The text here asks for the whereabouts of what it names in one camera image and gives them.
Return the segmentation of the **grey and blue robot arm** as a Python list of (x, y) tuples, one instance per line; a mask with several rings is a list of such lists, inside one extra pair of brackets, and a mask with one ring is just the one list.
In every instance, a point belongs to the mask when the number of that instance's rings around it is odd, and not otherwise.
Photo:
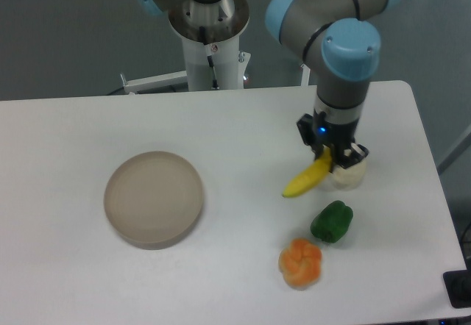
[[(318, 77), (312, 114), (297, 122), (316, 157), (329, 151), (329, 168), (360, 165), (368, 150), (355, 131), (380, 55), (372, 16), (400, 0), (271, 0), (265, 25), (271, 36)], [(249, 21), (247, 0), (139, 0), (154, 15), (167, 13), (184, 48), (192, 91), (241, 88), (239, 38)]]

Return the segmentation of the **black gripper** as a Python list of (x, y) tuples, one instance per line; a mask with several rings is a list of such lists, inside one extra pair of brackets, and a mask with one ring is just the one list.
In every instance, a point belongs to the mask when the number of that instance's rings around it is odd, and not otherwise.
[(347, 124), (333, 124), (327, 121), (325, 112), (315, 112), (314, 117), (305, 113), (297, 121), (297, 128), (304, 145), (313, 152), (314, 160), (321, 157), (323, 145), (330, 148), (330, 172), (333, 173), (336, 168), (352, 168), (369, 155), (366, 146), (354, 143), (358, 122), (359, 120), (355, 119)]

